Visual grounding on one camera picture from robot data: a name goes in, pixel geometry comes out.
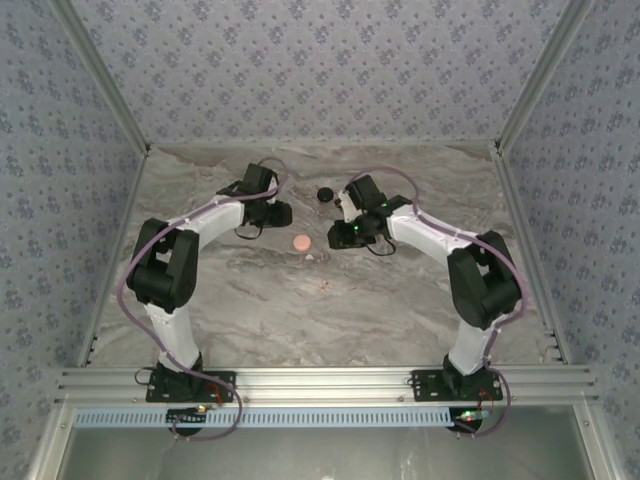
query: gray marble tabletop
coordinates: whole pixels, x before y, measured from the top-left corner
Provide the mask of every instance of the gray marble tabletop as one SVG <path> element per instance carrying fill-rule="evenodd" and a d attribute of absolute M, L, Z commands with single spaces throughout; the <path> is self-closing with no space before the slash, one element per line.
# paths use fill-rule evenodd
<path fill-rule="evenodd" d="M 342 188 L 355 172 L 390 165 L 420 185 L 421 206 L 455 226 L 506 239 L 522 266 L 504 198 L 485 148 L 398 147 L 176 147 L 152 151 L 135 200 L 117 278 L 130 260 L 139 228 L 149 217 L 189 212 L 240 179 L 246 165 L 277 156 L 292 172 L 282 200 L 293 224 L 268 229 L 254 241 L 227 232 L 200 252 L 198 284 L 189 304 L 205 364 L 217 366 L 349 366 L 440 364 L 459 323 L 446 268 L 407 245 L 390 257 L 366 250 L 330 250 L 327 231 L 340 218 L 316 199 L 320 187 Z M 404 179 L 375 175 L 388 195 L 411 195 Z M 296 235 L 312 239 L 307 253 Z M 126 301 L 150 321 L 131 292 Z M 539 363 L 545 327 L 535 306 L 505 328 L 493 358 Z M 92 366 L 143 366 L 158 350 L 119 310 L 114 290 L 104 309 Z"/>

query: wall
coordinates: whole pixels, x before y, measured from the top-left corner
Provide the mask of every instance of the wall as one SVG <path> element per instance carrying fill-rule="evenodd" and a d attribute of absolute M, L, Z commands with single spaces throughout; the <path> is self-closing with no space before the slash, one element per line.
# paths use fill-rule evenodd
<path fill-rule="evenodd" d="M 509 158 L 574 360 L 640 478 L 640 4 L 597 3 Z"/>
<path fill-rule="evenodd" d="M 0 479 L 22 479 L 139 155 L 44 0 L 0 2 Z"/>
<path fill-rule="evenodd" d="M 497 137 L 564 0 L 74 0 L 152 142 Z"/>

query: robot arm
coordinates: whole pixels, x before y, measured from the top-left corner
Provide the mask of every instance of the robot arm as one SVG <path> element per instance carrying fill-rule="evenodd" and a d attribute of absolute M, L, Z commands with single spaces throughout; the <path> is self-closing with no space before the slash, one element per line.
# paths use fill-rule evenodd
<path fill-rule="evenodd" d="M 218 192 L 211 204 L 217 206 L 184 223 L 159 241 L 145 255 L 127 279 L 127 286 L 144 304 L 153 327 L 173 357 L 182 365 L 193 367 L 200 351 L 193 340 L 187 302 L 196 286 L 198 252 L 222 233 L 250 224 L 262 228 L 291 224 L 291 207 L 274 198 L 251 201 L 233 200 L 272 190 L 277 175 L 268 168 L 251 164 L 242 181 Z M 176 219 L 163 222 L 147 220 L 140 231 L 133 253 Z M 164 261 L 161 255 L 171 252 Z M 175 372 L 180 370 L 162 354 L 159 363 Z"/>
<path fill-rule="evenodd" d="M 493 231 L 484 235 L 461 231 L 421 210 L 416 214 L 411 201 L 401 196 L 387 199 L 368 175 L 351 183 L 338 198 L 344 220 L 329 230 L 331 248 L 371 245 L 382 235 L 408 243 L 448 267 L 453 303 L 462 319 L 456 342 L 445 357 L 445 371 L 453 386 L 481 370 L 487 345 L 500 320 L 515 308 L 520 290 L 511 272 L 489 252 L 427 223 L 464 238 L 477 237 L 510 259 L 502 237 Z"/>

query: white cable tray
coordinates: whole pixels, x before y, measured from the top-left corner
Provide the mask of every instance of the white cable tray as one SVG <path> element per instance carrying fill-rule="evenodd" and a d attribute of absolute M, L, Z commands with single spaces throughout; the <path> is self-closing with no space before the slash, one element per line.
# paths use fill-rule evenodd
<path fill-rule="evenodd" d="M 231 425 L 235 407 L 212 410 L 202 423 L 179 423 L 179 427 Z M 166 408 L 78 408 L 77 428 L 170 427 Z M 452 426 L 446 407 L 409 408 L 247 408 L 241 428 L 354 428 L 354 427 L 447 427 Z"/>

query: small black object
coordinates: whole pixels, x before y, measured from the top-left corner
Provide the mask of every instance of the small black object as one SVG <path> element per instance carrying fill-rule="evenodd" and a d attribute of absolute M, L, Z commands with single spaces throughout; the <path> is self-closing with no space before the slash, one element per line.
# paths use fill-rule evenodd
<path fill-rule="evenodd" d="M 409 383 L 416 402 L 456 400 L 480 402 L 486 400 L 486 397 L 480 393 L 482 390 L 489 392 L 495 401 L 502 400 L 502 385 L 498 375 L 483 368 L 472 375 L 463 376 L 452 365 L 451 368 L 454 371 L 449 370 L 450 363 L 448 364 L 447 357 L 445 357 L 444 364 L 444 369 L 414 370 L 411 372 Z"/>
<path fill-rule="evenodd" d="M 492 230 L 478 235 L 511 261 L 502 236 Z M 472 327 L 486 330 L 503 313 L 513 311 L 522 297 L 518 283 L 506 265 L 476 244 L 455 249 L 448 257 L 453 304 Z M 479 266 L 488 267 L 482 273 Z"/>
<path fill-rule="evenodd" d="M 317 197 L 318 200 L 320 200 L 322 203 L 329 203 L 331 200 L 333 200 L 333 190 L 331 190 L 329 187 L 322 187 L 318 190 Z"/>
<path fill-rule="evenodd" d="M 236 372 L 202 370 L 202 355 L 191 370 L 204 373 L 211 377 L 216 377 L 235 387 Z M 207 380 L 194 377 L 184 372 L 171 370 L 160 362 L 156 365 L 149 377 L 147 386 L 146 401 L 148 403 L 222 403 L 233 402 L 233 395 L 224 387 L 208 382 Z"/>
<path fill-rule="evenodd" d="M 167 226 L 167 222 L 156 218 L 144 222 L 133 257 Z M 176 229 L 147 251 L 127 277 L 127 286 L 135 292 L 139 302 L 151 302 L 172 313 L 189 301 L 196 288 L 199 240 L 200 235 L 191 230 Z M 157 258 L 158 254 L 169 251 L 168 262 Z"/>

